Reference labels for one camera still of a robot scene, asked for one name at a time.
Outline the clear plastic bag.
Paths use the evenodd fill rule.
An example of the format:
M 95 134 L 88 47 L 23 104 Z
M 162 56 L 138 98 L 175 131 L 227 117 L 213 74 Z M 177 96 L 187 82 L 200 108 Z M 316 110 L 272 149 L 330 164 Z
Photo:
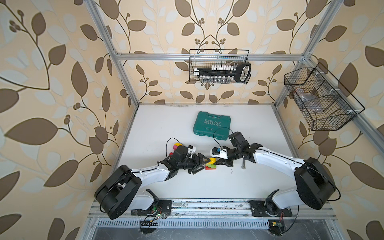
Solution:
M 320 98 L 312 93 L 306 92 L 304 89 L 297 88 L 296 93 L 299 97 L 299 107 L 304 112 L 322 112 Z

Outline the steel hex bolt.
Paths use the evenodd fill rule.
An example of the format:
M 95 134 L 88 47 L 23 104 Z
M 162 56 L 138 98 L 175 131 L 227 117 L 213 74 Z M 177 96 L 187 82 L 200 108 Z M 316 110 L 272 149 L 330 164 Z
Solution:
M 245 169 L 246 169 L 246 161 L 245 161 L 245 160 L 243 160 L 243 162 L 242 162 L 241 169 L 242 169 L 242 170 L 245 170 Z

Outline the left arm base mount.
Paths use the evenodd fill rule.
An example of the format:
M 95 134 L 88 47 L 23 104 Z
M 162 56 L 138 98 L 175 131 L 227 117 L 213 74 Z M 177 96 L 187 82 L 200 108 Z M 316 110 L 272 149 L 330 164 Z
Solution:
M 132 216 L 159 216 L 166 219 L 172 211 L 172 200 L 156 200 L 147 210 L 131 210 Z

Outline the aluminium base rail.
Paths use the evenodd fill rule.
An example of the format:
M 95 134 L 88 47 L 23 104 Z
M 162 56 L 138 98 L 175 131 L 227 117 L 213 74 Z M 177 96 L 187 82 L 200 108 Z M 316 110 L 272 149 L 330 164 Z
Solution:
M 293 206 L 279 210 L 276 214 L 266 213 L 263 200 L 245 199 L 161 199 L 150 214 L 160 214 L 167 218 L 270 218 L 303 220 L 333 220 L 336 218 L 330 204 L 325 204 L 321 210 L 308 206 Z

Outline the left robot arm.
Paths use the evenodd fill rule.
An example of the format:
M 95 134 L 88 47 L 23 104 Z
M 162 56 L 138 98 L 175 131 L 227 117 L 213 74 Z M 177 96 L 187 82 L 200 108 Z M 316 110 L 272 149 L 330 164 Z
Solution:
M 154 167 L 130 169 L 126 165 L 119 166 L 96 190 L 94 197 L 100 211 L 111 220 L 126 211 L 137 216 L 154 216 L 161 213 L 162 207 L 158 196 L 147 186 L 170 180 L 179 170 L 194 175 L 210 162 L 210 158 L 197 154 L 195 147 L 180 145 Z

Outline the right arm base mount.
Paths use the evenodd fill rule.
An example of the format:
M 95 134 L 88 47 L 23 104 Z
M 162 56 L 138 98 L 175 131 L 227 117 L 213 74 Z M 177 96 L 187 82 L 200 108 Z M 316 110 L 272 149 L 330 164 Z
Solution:
M 253 217 L 292 217 L 292 211 L 278 208 L 273 202 L 265 200 L 249 201 Z

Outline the green tool case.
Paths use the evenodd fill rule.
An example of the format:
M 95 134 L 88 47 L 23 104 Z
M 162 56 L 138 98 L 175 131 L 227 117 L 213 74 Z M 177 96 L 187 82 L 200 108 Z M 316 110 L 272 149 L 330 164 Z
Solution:
M 202 137 L 226 141 L 230 135 L 230 125 L 231 117 L 229 116 L 200 111 L 193 127 L 193 133 Z

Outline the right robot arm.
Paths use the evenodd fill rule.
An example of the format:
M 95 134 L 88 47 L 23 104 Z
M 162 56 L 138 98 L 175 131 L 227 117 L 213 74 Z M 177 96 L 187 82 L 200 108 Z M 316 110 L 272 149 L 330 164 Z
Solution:
M 275 190 L 267 196 L 264 206 L 269 215 L 292 206 L 306 205 L 320 210 L 331 201 L 334 192 L 339 192 L 331 175 L 317 159 L 306 160 L 288 157 L 262 145 L 249 144 L 242 133 L 229 135 L 233 148 L 224 147 L 224 165 L 233 166 L 233 161 L 243 159 L 254 164 L 264 165 L 295 180 L 295 186 L 286 190 Z

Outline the black socket set rail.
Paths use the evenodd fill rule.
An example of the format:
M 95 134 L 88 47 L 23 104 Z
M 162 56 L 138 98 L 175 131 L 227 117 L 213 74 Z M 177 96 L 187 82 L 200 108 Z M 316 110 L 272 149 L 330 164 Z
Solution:
M 250 63 L 212 65 L 210 68 L 195 68 L 193 77 L 202 83 L 247 84 L 252 76 Z

